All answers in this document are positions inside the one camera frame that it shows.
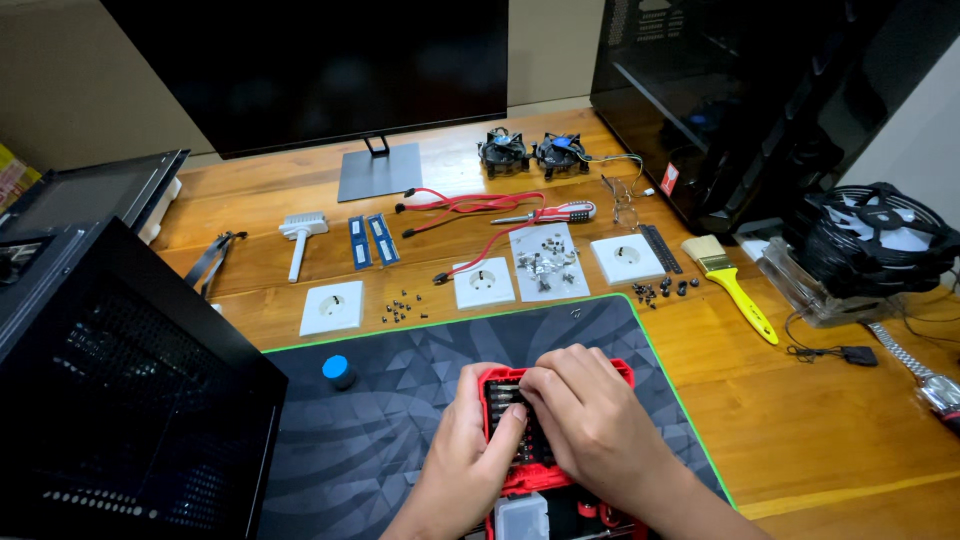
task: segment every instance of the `watch face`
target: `watch face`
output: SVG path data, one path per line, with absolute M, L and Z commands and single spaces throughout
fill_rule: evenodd
M 947 405 L 960 405 L 960 384 L 943 375 L 924 380 L 924 388 L 932 390 Z

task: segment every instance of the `monitor stand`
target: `monitor stand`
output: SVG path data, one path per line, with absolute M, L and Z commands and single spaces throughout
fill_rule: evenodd
M 420 172 L 420 144 L 412 142 L 391 148 L 380 136 L 383 148 L 376 150 L 365 136 L 369 152 L 344 154 L 340 165 L 340 191 L 337 202 L 367 199 L 390 193 L 400 193 L 411 187 L 423 187 Z

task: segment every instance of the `red sata cable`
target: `red sata cable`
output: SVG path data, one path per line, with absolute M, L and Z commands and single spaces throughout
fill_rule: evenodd
M 405 198 L 412 197 L 415 193 L 419 193 L 421 191 L 424 191 L 439 197 L 440 201 L 437 201 L 434 203 L 427 203 L 423 205 L 405 205 L 403 203 L 399 203 L 396 205 L 396 208 L 395 208 L 396 213 L 401 213 L 402 211 L 407 209 L 422 210 L 422 209 L 438 209 L 442 207 L 448 207 L 448 208 L 443 213 L 431 219 L 430 221 L 426 222 L 425 224 L 419 227 L 416 227 L 414 229 L 407 229 L 406 231 L 404 231 L 403 232 L 404 238 L 409 238 L 410 236 L 413 236 L 416 233 L 422 233 L 427 229 L 436 227 L 437 225 L 440 224 L 441 220 L 447 217 L 451 212 L 472 213 L 476 211 L 485 211 L 485 210 L 512 210 L 518 207 L 520 204 L 520 201 L 523 201 L 524 199 L 540 199 L 540 209 L 543 209 L 546 207 L 546 198 L 543 196 L 542 193 L 539 193 L 537 191 L 518 193 L 517 195 L 495 195 L 495 194 L 481 193 L 481 194 L 475 194 L 475 195 L 460 195 L 458 197 L 445 197 L 442 194 L 434 191 L 433 189 L 429 189 L 426 187 L 415 187 L 405 191 L 403 193 L 403 196 Z M 490 251 L 490 248 L 492 247 L 493 243 L 496 241 L 497 238 L 499 238 L 504 234 L 512 233 L 513 231 L 519 231 L 520 229 L 523 229 L 524 227 L 531 225 L 536 221 L 537 221 L 536 217 L 531 217 L 529 220 L 527 220 L 524 223 L 515 225 L 509 229 L 503 229 L 497 232 L 496 234 L 493 235 L 490 241 L 487 242 L 487 246 L 484 247 L 483 251 L 480 252 L 480 255 L 477 256 L 477 258 L 468 262 L 467 264 L 464 264 L 463 266 L 460 266 L 459 268 L 456 268 L 449 272 L 443 272 L 442 274 L 435 277 L 433 279 L 433 282 L 437 284 L 446 282 L 450 276 L 458 272 L 463 272 L 464 270 L 468 270 L 469 268 L 475 266 L 478 262 L 480 262 L 481 260 L 483 260 L 484 257 L 487 256 L 487 253 Z

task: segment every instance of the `white wall socket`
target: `white wall socket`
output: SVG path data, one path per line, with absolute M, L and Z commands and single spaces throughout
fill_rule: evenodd
M 453 265 L 453 269 L 466 264 Z M 457 309 L 477 309 L 516 302 L 514 282 L 503 257 L 485 258 L 475 266 L 453 275 Z
M 608 285 L 643 282 L 666 275 L 643 234 L 627 234 L 590 242 Z
M 306 291 L 300 336 L 359 328 L 363 320 L 363 282 L 346 282 Z

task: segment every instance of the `hand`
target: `hand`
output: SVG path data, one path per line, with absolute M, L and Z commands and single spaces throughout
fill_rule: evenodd
M 541 356 L 520 380 L 520 393 L 533 406 L 560 467 L 632 515 L 639 513 L 638 490 L 655 490 L 659 472 L 679 464 L 599 349 L 573 345 Z
M 520 380 L 557 463 L 663 538 L 769 539 L 707 489 L 660 438 L 599 349 L 547 353 Z
M 457 396 L 444 410 L 417 483 L 381 539 L 458 538 L 490 513 L 527 424 L 526 408 L 510 405 L 487 444 L 477 379 L 497 367 L 506 366 L 483 362 L 460 371 Z

